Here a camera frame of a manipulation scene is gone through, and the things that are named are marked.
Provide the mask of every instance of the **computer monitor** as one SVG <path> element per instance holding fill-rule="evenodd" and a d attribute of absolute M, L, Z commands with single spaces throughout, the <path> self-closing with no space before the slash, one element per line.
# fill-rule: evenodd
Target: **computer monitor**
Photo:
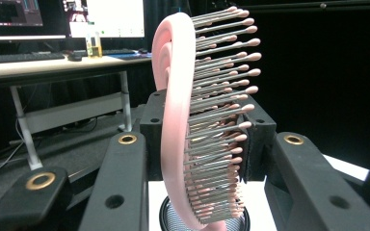
<path fill-rule="evenodd" d="M 103 49 L 145 48 L 144 0 L 64 0 L 67 37 L 84 49 L 87 25 L 93 21 Z"/>
<path fill-rule="evenodd" d="M 0 41 L 64 39 L 59 0 L 0 0 Z"/>

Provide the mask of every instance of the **desk leg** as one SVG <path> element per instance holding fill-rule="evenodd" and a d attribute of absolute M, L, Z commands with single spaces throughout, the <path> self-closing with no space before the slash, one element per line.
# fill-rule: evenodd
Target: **desk leg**
<path fill-rule="evenodd" d="M 11 93 L 14 106 L 16 107 L 17 119 L 19 121 L 20 129 L 22 130 L 23 140 L 26 144 L 26 148 L 28 149 L 29 153 L 28 156 L 29 167 L 31 168 L 31 170 L 43 167 L 39 159 L 39 156 L 36 152 L 35 146 L 33 144 L 32 135 L 31 132 L 29 131 L 25 114 L 23 113 L 22 104 L 20 103 L 19 94 L 17 93 L 16 86 L 11 86 Z"/>
<path fill-rule="evenodd" d="M 128 92 L 127 71 L 120 72 L 119 79 L 121 81 L 121 104 L 124 112 L 124 124 L 120 126 L 120 129 L 124 132 L 131 132 L 131 106 L 130 93 Z"/>

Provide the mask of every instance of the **round base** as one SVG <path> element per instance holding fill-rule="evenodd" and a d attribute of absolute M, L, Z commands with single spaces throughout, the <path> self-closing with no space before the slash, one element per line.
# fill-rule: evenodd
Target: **round base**
<path fill-rule="evenodd" d="M 176 214 L 168 197 L 161 205 L 159 219 L 163 231 L 193 231 L 193 229 L 187 228 Z M 251 229 L 251 220 L 246 208 L 241 217 L 227 219 L 225 223 L 227 231 L 249 231 Z"/>

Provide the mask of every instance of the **bottle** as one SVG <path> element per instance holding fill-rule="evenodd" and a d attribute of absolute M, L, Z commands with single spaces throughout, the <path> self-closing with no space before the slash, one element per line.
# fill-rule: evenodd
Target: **bottle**
<path fill-rule="evenodd" d="M 88 23 L 86 46 L 87 56 L 89 58 L 101 58 L 103 56 L 100 33 L 95 30 L 94 22 L 92 21 Z"/>

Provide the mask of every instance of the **gold metal ring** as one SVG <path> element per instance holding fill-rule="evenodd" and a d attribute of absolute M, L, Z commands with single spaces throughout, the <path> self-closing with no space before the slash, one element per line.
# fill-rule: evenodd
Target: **gold metal ring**
<path fill-rule="evenodd" d="M 41 183 L 35 183 L 35 181 L 41 177 L 46 177 L 47 179 Z M 26 182 L 26 189 L 35 191 L 41 190 L 49 186 L 55 181 L 56 175 L 53 172 L 41 172 L 34 175 L 32 178 Z"/>
<path fill-rule="evenodd" d="M 121 144 L 131 144 L 137 141 L 137 137 L 134 135 L 125 135 L 119 138 L 119 143 Z"/>
<path fill-rule="evenodd" d="M 304 143 L 304 140 L 300 137 L 287 135 L 284 137 L 284 140 L 288 143 L 294 144 L 294 145 L 302 145 Z"/>

